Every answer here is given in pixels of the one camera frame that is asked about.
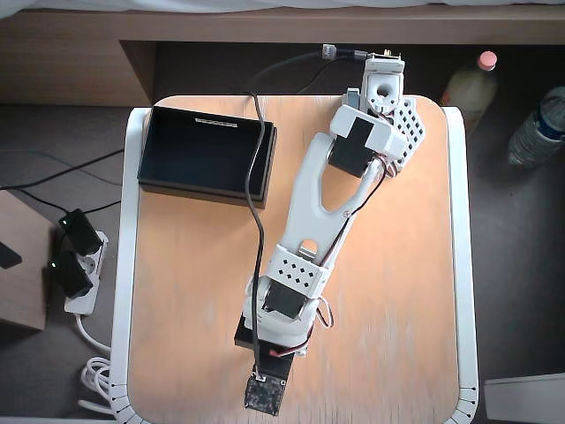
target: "power adapter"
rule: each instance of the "power adapter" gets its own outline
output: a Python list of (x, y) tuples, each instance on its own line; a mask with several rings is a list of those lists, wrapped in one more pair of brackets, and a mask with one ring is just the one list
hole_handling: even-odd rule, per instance
[(82, 210), (75, 209), (63, 216), (59, 224), (79, 255), (87, 256), (100, 250), (102, 240)]
[(76, 299), (84, 296), (93, 286), (88, 279), (87, 273), (77, 262), (77, 257), (73, 252), (61, 252), (50, 263), (50, 267), (67, 298)]

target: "electrical outlet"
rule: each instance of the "electrical outlet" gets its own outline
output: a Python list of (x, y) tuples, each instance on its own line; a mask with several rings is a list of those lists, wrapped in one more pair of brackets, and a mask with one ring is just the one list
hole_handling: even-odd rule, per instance
[(98, 237), (102, 241), (102, 246), (94, 254), (81, 256), (77, 254), (77, 262), (87, 273), (87, 277), (92, 283), (92, 288), (84, 296), (76, 299), (67, 298), (64, 301), (64, 310), (72, 314), (90, 315), (94, 311), (96, 296), (98, 295), (98, 285), (100, 284), (100, 273), (106, 249), (108, 248), (108, 237), (101, 231), (97, 231)]

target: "water bottle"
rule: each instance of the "water bottle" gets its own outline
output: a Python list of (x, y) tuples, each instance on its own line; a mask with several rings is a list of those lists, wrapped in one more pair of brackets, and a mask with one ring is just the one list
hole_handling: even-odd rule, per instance
[(565, 87), (546, 94), (525, 122), (517, 129), (508, 146), (513, 165), (533, 168), (549, 159), (565, 144)]

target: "white bedsheet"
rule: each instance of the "white bedsheet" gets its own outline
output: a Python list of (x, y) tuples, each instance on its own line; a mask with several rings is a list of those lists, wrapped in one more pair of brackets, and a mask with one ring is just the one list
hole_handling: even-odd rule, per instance
[(72, 9), (82, 11), (176, 11), (213, 13), (252, 11), (280, 6), (330, 9), (335, 7), (405, 7), (429, 3), (450, 5), (565, 4), (565, 0), (0, 0), (0, 18), (26, 8)]

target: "plastic bottle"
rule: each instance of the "plastic bottle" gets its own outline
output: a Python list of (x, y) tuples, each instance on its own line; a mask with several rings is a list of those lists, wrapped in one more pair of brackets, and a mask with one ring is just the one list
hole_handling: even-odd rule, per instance
[(492, 72), (496, 60), (492, 51), (481, 53), (477, 62), (467, 64), (453, 74), (441, 97), (442, 106), (459, 108), (467, 135), (471, 134), (496, 94), (498, 85)]
[(546, 94), (508, 146), (508, 159), (514, 165), (533, 168), (549, 159), (565, 144), (565, 87)]

